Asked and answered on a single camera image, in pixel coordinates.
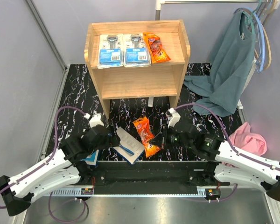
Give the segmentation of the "blue Harry's razor box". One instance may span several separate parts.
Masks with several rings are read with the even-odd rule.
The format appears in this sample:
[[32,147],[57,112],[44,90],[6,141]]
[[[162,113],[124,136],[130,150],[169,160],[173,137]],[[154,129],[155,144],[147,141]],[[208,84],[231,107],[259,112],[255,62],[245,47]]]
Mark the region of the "blue Harry's razor box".
[[97,150],[91,155],[87,156],[85,159],[83,159],[83,161],[85,161],[86,164],[91,167],[97,167],[99,155],[100,155],[100,151]]

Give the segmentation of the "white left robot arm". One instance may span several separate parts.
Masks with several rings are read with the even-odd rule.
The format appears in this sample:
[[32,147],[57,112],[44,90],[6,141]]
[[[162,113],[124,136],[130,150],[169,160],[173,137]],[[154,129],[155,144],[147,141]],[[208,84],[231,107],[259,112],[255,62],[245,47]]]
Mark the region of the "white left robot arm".
[[120,138],[113,126],[97,125],[69,137],[60,149],[18,175],[0,177],[4,208],[13,217],[27,210],[47,193],[67,185],[86,185],[91,169],[85,159],[98,150],[117,147]]

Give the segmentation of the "orange razor pack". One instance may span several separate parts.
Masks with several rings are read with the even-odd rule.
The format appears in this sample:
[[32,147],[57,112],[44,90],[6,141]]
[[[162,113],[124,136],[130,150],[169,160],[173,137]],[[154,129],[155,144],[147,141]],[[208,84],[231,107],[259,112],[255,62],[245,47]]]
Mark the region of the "orange razor pack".
[[150,123],[147,117],[141,117],[133,122],[138,135],[141,138],[141,142],[145,148],[145,155],[146,158],[155,155],[161,149],[150,143],[150,140],[154,138],[153,133],[150,130]]
[[152,63],[164,63],[171,60],[171,58],[168,56],[165,49],[163,48],[159,36],[153,33],[144,32],[143,38],[145,44],[148,47]]

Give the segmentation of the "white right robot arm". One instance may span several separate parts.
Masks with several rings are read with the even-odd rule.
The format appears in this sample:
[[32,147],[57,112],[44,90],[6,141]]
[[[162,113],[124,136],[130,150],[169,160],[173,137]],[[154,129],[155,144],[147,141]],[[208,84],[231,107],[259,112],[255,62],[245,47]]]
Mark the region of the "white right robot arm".
[[149,142],[161,149],[179,146],[208,163],[203,181],[248,185],[280,202],[280,161],[270,160],[239,149],[215,135],[200,133],[180,118],[170,118]]

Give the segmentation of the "Gillette razor blister pack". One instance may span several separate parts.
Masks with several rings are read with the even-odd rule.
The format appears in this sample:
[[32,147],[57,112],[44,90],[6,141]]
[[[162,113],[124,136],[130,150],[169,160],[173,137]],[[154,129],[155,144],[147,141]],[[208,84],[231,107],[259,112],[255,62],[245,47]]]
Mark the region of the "Gillette razor blister pack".
[[98,69],[122,67],[123,65],[123,35],[100,35]]

